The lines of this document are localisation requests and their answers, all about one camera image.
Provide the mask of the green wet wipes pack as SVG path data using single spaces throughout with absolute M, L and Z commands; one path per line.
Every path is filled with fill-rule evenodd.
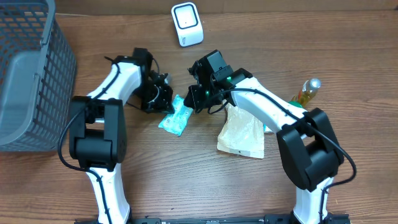
M 166 130 L 169 133 L 181 136 L 183 130 L 186 128 L 189 117 L 193 109 L 184 105 L 184 98 L 180 95 L 175 95 L 172 102 L 175 110 L 174 114 L 168 114 L 158 125 L 159 128 Z

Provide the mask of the brown Pantree snack pouch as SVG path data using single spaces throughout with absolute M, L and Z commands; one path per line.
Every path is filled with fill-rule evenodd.
M 251 113 L 226 105 L 226 122 L 218 135 L 217 150 L 256 159 L 264 158 L 264 125 Z

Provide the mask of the small green sachet pack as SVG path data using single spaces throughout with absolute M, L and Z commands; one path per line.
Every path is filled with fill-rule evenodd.
M 264 124 L 264 133 L 265 134 L 273 134 L 273 131 Z

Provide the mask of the green lid round jar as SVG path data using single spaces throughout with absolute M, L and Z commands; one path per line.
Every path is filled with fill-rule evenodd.
M 293 105 L 293 106 L 298 107 L 298 108 L 303 108 L 303 106 L 300 103 L 296 102 L 296 101 L 289 101 L 289 103 L 291 105 Z

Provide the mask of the yellow oil glass bottle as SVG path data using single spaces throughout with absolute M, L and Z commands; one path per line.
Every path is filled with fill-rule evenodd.
M 303 87 L 299 93 L 292 98 L 292 101 L 300 104 L 302 107 L 306 107 L 310 100 L 312 100 L 318 93 L 321 85 L 322 83 L 318 78 L 311 78 L 307 80 L 303 84 Z

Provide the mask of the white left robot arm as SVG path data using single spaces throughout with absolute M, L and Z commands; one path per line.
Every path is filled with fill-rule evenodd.
M 174 113 L 173 90 L 166 73 L 152 70 L 152 54 L 118 56 L 104 82 L 87 96 L 75 96 L 65 132 L 69 153 L 93 187 L 98 206 L 95 223 L 131 223 L 131 206 L 124 193 L 121 164 L 127 150 L 124 106 L 132 95 L 145 113 Z

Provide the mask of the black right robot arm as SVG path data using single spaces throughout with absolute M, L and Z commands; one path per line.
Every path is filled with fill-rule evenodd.
M 327 212 L 328 189 L 344 157 L 326 113 L 308 112 L 264 88 L 247 70 L 233 70 L 218 50 L 188 69 L 197 81 L 188 89 L 185 106 L 196 113 L 222 102 L 262 121 L 277 136 L 282 166 L 296 186 L 289 215 L 266 215 L 265 223 L 349 223 L 347 215 Z

